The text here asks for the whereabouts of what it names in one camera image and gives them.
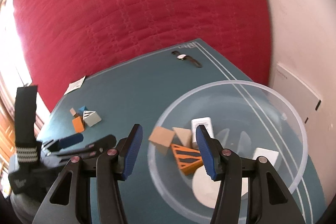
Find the orange rectangular wooden block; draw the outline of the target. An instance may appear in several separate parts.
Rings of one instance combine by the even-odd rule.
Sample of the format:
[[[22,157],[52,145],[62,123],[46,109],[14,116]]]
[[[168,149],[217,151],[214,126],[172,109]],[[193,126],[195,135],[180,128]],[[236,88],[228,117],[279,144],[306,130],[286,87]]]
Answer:
[[[83,119],[80,116],[75,117],[72,124],[76,133],[82,133],[85,130]]]

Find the natural wood cube block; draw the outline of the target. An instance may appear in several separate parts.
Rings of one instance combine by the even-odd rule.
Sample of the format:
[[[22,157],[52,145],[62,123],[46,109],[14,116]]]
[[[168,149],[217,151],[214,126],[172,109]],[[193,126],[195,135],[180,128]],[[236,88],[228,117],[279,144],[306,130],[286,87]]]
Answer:
[[[263,156],[267,158],[275,169],[278,169],[281,160],[279,155],[279,151],[257,147],[253,153],[252,159],[256,160],[258,157]]]

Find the natural wood triangular block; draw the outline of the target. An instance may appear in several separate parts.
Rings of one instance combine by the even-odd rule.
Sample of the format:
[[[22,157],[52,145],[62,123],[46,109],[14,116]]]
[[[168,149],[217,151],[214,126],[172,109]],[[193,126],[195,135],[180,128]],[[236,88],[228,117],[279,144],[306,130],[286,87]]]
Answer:
[[[192,131],[186,128],[173,127],[173,131],[177,135],[179,141],[184,147],[191,148]]]

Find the white booklet on floor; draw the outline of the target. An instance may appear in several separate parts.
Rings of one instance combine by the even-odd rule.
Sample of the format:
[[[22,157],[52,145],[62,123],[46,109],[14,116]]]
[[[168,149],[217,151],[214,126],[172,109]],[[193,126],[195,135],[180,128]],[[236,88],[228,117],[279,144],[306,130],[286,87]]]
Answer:
[[[281,63],[276,65],[272,88],[292,104],[304,124],[321,104],[319,95]]]

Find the blue triangular block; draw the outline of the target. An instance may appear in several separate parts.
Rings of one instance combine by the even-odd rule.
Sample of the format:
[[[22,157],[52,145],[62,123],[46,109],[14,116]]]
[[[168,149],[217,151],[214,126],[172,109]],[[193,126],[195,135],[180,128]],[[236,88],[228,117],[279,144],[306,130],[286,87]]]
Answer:
[[[87,111],[87,107],[86,106],[82,106],[78,109],[77,113],[80,115],[80,116],[83,116],[84,114],[84,111]]]

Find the red quilted bedspread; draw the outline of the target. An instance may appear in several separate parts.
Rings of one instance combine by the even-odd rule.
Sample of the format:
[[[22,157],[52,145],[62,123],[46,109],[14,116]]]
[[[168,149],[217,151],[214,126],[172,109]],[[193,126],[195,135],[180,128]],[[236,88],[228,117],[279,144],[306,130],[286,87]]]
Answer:
[[[267,0],[13,0],[25,61],[52,110],[68,85],[113,65],[200,38],[267,84]]]

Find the brown wooden block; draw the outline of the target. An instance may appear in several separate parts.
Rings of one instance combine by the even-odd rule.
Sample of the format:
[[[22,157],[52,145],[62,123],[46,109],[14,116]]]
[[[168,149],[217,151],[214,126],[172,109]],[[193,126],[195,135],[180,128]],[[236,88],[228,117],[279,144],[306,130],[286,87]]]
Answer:
[[[70,113],[71,113],[71,115],[72,115],[74,118],[78,117],[78,113],[75,111],[74,108],[71,108],[71,109],[70,109]]]

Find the orange striped triangular block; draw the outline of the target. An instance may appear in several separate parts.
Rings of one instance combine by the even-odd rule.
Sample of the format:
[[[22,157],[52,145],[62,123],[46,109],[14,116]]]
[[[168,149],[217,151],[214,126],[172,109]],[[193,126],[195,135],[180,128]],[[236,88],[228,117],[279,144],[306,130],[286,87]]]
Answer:
[[[193,174],[203,165],[201,153],[197,149],[192,149],[177,144],[172,144],[170,147],[179,170],[185,176]]]

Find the white paper card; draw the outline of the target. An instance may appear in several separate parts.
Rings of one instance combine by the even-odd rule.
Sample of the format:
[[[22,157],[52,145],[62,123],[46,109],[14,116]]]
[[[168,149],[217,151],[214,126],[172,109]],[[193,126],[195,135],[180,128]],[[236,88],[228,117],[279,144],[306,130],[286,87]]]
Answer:
[[[64,95],[66,95],[66,94],[68,94],[68,93],[70,93],[72,91],[75,91],[76,89],[81,88],[83,82],[85,81],[85,78],[86,78],[86,76],[82,77],[81,79],[79,79],[79,80],[77,80],[77,81],[75,81],[73,83],[70,83],[68,85],[68,88],[65,91]]]

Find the white zebra triangular block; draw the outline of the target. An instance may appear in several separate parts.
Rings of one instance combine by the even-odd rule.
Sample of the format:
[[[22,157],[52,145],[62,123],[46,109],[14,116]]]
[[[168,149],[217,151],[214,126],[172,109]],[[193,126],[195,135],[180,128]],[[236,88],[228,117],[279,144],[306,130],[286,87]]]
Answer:
[[[101,118],[96,111],[84,110],[83,121],[87,126],[92,127],[100,122]]]

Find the natural wood wedge block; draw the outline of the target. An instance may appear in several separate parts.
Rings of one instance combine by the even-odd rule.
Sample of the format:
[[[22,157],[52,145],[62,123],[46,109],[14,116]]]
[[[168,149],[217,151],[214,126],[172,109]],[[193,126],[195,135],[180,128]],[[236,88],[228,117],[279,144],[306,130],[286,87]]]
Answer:
[[[162,155],[166,155],[174,139],[175,132],[164,127],[155,127],[149,136],[149,142],[152,143],[156,150]]]

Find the clear plastic bowl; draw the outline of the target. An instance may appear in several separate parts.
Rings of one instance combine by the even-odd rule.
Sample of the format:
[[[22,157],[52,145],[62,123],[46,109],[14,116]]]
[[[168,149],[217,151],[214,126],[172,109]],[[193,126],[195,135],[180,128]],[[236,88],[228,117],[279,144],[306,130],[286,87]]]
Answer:
[[[256,83],[217,81],[194,88],[174,100],[156,125],[192,129],[192,120],[210,118],[214,137],[224,148],[252,159],[257,147],[279,151],[276,171],[302,214],[307,195],[301,180],[307,163],[305,127],[294,107],[280,94]],[[150,143],[147,163],[153,184],[176,223],[209,223],[213,209],[202,205],[171,150],[166,155]]]

